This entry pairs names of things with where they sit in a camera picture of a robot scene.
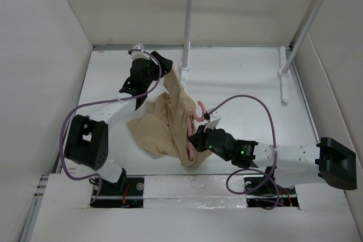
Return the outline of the pink plastic hanger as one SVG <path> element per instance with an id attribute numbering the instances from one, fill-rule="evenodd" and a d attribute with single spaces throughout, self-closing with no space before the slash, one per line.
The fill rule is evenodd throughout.
<path id="1" fill-rule="evenodd" d="M 202 101 L 198 101 L 198 106 L 201 109 L 201 115 L 198 116 L 196 110 L 192 111 L 188 117 L 188 125 L 187 125 L 187 137 L 191 136 L 194 132 L 194 121 L 199 123 L 205 121 L 204 114 L 206 113 L 205 104 Z M 187 140 L 187 151 L 188 151 L 188 159 L 190 162 L 194 161 L 196 156 L 196 149 L 193 144 Z"/>

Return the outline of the beige t shirt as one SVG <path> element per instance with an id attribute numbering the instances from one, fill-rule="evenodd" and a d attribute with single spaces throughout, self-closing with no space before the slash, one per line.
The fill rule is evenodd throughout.
<path id="1" fill-rule="evenodd" d="M 210 151 L 196 152 L 189 149 L 188 128 L 196 132 L 192 112 L 196 104 L 190 98 L 175 70 L 163 77 L 166 92 L 154 102 L 147 101 L 146 113 L 127 122 L 136 144 L 150 155 L 161 158 L 178 158 L 181 165 L 196 169 L 211 155 Z"/>

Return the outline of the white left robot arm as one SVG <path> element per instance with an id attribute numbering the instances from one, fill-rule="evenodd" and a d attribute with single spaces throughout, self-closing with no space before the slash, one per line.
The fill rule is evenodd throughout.
<path id="1" fill-rule="evenodd" d="M 109 131 L 144 103 L 173 66 L 171 60 L 156 51 L 131 49 L 128 53 L 132 58 L 130 74 L 116 98 L 100 101 L 102 108 L 89 116 L 71 110 L 62 125 L 59 141 L 63 167 L 66 160 L 88 167 L 99 178 L 98 185 L 107 185 L 116 195 L 126 189 L 126 170 L 109 156 Z"/>

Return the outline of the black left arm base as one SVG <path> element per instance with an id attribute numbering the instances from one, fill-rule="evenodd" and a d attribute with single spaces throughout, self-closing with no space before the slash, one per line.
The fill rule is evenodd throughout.
<path id="1" fill-rule="evenodd" d="M 143 208 L 144 176 L 127 175 L 123 171 L 115 184 L 102 180 L 99 186 L 98 178 L 89 178 L 88 181 L 93 186 L 90 200 L 93 208 Z"/>

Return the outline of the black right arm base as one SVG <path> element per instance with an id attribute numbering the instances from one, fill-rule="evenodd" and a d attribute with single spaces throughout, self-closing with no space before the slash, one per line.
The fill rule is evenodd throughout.
<path id="1" fill-rule="evenodd" d="M 263 175 L 247 174 L 244 176 L 245 191 L 254 188 L 264 180 Z M 283 188 L 277 186 L 279 191 L 279 204 L 276 207 L 299 207 L 297 193 L 295 187 Z M 271 181 L 266 182 L 262 187 L 253 193 L 249 193 L 246 197 L 247 207 L 258 207 L 262 209 L 270 209 L 276 202 L 277 192 Z"/>

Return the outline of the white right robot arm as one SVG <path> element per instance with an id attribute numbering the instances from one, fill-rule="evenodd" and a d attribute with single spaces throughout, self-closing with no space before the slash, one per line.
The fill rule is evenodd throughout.
<path id="1" fill-rule="evenodd" d="M 269 193 L 281 187 L 325 182 L 341 190 L 357 189 L 356 154 L 338 141 L 322 137 L 315 145 L 272 146 L 235 139 L 223 129 L 199 126 L 188 137 L 196 151 L 211 151 L 238 168 L 270 168 L 274 173 L 262 178 Z"/>

